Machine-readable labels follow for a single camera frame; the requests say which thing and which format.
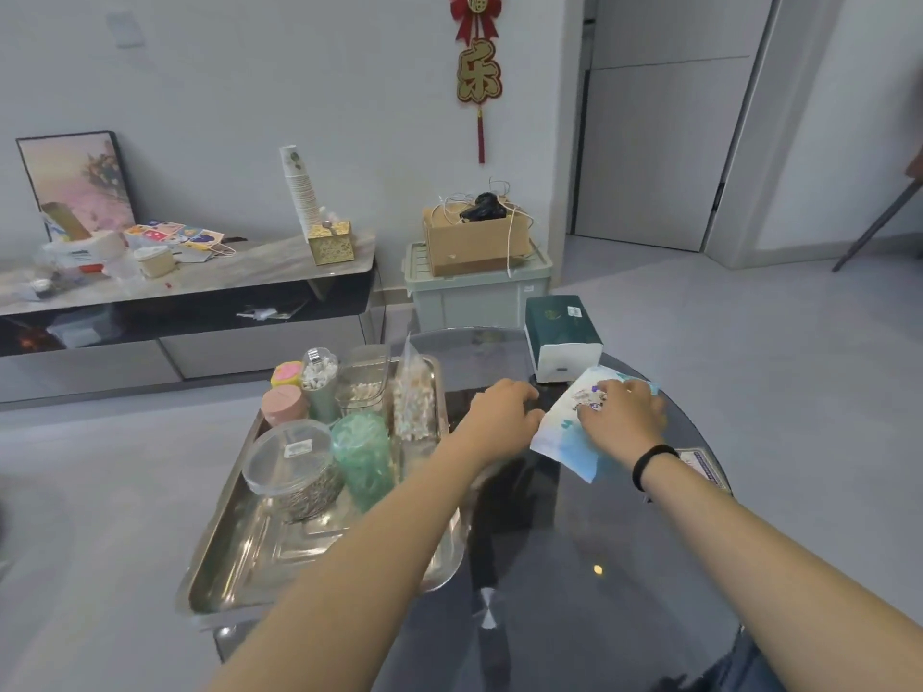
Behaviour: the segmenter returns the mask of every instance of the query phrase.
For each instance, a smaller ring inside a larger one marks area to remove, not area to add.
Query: red ribbon bow
[[[471,35],[477,37],[476,25],[480,23],[484,31],[484,38],[498,38],[497,27],[494,25],[494,19],[500,15],[502,8],[500,0],[487,0],[486,8],[482,12],[475,12],[468,0],[451,0],[452,18],[461,22],[459,33],[455,37],[456,41],[464,39],[468,45],[471,44]]]

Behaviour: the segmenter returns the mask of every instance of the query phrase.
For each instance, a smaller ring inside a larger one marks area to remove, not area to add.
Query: light switch
[[[130,49],[144,45],[144,34],[132,12],[108,12],[106,26],[115,39],[116,48]]]

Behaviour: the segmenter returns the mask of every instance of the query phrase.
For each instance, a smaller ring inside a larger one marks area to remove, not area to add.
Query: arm
[[[663,398],[646,383],[605,382],[599,412],[580,408],[600,448],[631,470],[663,444]],[[917,689],[923,628],[713,486],[670,454],[644,490],[670,517],[790,692]]]
[[[369,689],[465,492],[536,433],[544,413],[524,402],[537,395],[508,379],[479,393],[430,460],[298,575],[208,690]]]

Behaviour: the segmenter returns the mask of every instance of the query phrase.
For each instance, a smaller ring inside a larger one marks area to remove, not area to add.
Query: marble countertop
[[[14,289],[17,283],[26,280],[26,270],[12,269],[0,272],[0,315],[54,311],[367,272],[375,259],[375,233],[357,233],[352,239],[352,246],[355,250],[352,262],[317,266],[310,246],[300,235],[262,245],[235,243],[237,254],[232,257],[214,257],[208,262],[182,264],[165,277],[141,278],[131,280],[128,284],[102,274],[89,275],[89,283],[85,286],[64,291],[45,301],[22,301],[17,298]]]

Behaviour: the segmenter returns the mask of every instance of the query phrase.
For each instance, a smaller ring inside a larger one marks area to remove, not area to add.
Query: white wall
[[[858,238],[897,197],[923,143],[923,0],[846,0],[757,240]],[[923,231],[923,198],[882,235]]]
[[[143,48],[114,47],[104,14],[121,9]],[[299,232],[277,151],[298,144],[319,201],[378,233],[387,286],[423,206],[488,176],[545,243],[561,64],[577,62],[564,10],[503,0],[504,94],[486,104],[480,167],[448,0],[0,0],[0,256],[44,237],[15,139],[99,129],[118,135],[140,220],[260,240]]]

